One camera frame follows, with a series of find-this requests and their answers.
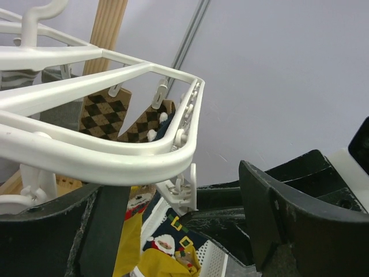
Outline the beige brown argyle sock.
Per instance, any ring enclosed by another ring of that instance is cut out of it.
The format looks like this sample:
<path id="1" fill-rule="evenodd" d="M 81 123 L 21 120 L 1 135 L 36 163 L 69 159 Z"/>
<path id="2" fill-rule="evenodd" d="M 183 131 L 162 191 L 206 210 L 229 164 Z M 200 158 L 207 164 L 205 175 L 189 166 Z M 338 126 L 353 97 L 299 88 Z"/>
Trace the beige brown argyle sock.
<path id="1" fill-rule="evenodd" d="M 123 143 L 147 143 L 148 131 L 157 130 L 159 127 L 160 114 L 176 111 L 175 103 L 165 99 L 158 109 L 148 107 L 123 134 L 120 134 L 130 99 L 131 92 L 123 88 L 115 97 L 108 94 L 108 89 L 85 97 L 79 132 Z"/>

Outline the white plastic clip hanger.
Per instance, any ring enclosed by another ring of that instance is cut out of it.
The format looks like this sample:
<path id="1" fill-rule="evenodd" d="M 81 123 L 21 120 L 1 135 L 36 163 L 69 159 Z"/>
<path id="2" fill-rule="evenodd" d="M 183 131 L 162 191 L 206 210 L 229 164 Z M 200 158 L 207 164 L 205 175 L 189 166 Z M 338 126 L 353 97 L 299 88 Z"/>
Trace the white plastic clip hanger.
<path id="1" fill-rule="evenodd" d="M 41 24 L 66 7 L 52 1 L 23 16 L 1 10 L 1 32 L 21 35 L 19 46 L 1 47 L 1 71 L 105 58 L 119 69 L 14 88 L 1 93 L 1 157 L 20 164 L 23 189 L 1 197 L 1 213 L 17 214 L 57 196 L 57 174 L 112 186 L 155 184 L 179 214 L 197 207 L 193 155 L 205 87 L 192 74 L 97 47 Z M 190 84 L 162 138 L 147 143 L 116 140 L 125 107 L 120 86 L 145 73 Z"/>

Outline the white plastic laundry basket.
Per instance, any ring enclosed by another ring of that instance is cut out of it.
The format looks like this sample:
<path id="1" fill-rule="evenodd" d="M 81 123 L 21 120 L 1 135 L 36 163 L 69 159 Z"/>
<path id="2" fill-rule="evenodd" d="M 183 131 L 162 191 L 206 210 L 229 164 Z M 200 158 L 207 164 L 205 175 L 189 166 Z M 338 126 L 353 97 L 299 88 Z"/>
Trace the white plastic laundry basket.
<path id="1" fill-rule="evenodd" d="M 154 200 L 152 200 L 145 212 L 143 213 L 143 218 L 147 218 L 147 216 L 151 214 L 155 214 L 157 211 L 161 211 L 164 207 L 169 207 L 170 205 L 160 196 L 156 196 Z M 141 240 L 144 235 L 147 235 L 148 232 L 144 230 L 145 226 L 152 227 L 153 224 L 144 224 L 141 229 Z M 225 276 L 226 268 L 227 268 L 228 256 L 214 243 L 208 240 L 208 245 L 206 246 L 205 258 L 203 262 L 200 262 L 201 265 L 201 273 L 199 276 Z M 139 271 L 136 266 L 133 271 L 130 273 L 131 276 L 143 276 L 143 274 Z"/>

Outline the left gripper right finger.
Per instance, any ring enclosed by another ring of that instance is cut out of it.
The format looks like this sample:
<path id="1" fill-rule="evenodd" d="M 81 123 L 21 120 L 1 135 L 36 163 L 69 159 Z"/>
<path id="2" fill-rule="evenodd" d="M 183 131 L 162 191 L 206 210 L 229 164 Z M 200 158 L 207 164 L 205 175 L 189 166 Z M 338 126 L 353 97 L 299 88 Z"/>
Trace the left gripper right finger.
<path id="1" fill-rule="evenodd" d="M 368 214 L 318 200 L 244 160 L 239 181 L 258 271 L 368 276 Z"/>

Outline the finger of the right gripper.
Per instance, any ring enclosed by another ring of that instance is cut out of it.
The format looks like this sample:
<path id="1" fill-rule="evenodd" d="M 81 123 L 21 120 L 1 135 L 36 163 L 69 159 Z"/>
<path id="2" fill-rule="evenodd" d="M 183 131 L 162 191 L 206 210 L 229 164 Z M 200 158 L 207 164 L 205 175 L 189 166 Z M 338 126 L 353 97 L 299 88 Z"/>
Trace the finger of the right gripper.
<path id="1" fill-rule="evenodd" d="M 366 214 L 331 162 L 312 150 L 264 171 L 272 178 L 326 203 Z M 181 216 L 180 222 L 203 235 L 241 265 L 255 265 L 239 179 L 197 189 L 198 208 Z"/>

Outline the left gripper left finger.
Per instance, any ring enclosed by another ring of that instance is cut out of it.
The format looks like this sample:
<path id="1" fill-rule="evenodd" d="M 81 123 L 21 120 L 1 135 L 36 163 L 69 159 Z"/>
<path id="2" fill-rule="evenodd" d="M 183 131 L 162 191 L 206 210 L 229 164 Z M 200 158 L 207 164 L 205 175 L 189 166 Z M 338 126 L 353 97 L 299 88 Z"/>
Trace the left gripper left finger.
<path id="1" fill-rule="evenodd" d="M 112 276 L 129 194 L 87 184 L 1 215 L 1 276 Z"/>

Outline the yellow sock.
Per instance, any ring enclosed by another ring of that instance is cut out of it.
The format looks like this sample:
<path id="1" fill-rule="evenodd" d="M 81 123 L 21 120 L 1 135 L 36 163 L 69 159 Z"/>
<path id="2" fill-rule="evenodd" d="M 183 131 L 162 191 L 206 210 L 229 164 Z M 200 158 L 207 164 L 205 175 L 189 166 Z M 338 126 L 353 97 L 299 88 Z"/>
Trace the yellow sock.
<path id="1" fill-rule="evenodd" d="M 154 185 L 131 187 L 113 277 L 129 274 L 139 262 L 142 216 L 155 193 Z"/>
<path id="2" fill-rule="evenodd" d="M 143 276 L 199 276 L 201 265 L 195 248 L 180 248 L 173 256 L 154 248 L 147 249 L 137 265 Z"/>

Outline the navy patterned sock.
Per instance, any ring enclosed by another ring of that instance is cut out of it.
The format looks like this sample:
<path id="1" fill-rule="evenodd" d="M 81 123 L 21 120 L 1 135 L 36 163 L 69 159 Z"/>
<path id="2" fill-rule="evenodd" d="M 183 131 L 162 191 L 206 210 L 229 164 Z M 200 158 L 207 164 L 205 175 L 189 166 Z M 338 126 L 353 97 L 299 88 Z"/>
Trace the navy patterned sock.
<path id="1" fill-rule="evenodd" d="M 149 142 L 157 141 L 164 137 L 164 135 L 166 134 L 169 128 L 169 125 L 171 124 L 171 121 L 174 115 L 175 115 L 175 112 L 172 112 L 170 114 L 163 112 L 160 114 L 159 127 L 157 128 L 157 130 L 154 130 L 154 129 L 149 130 L 146 135 Z"/>

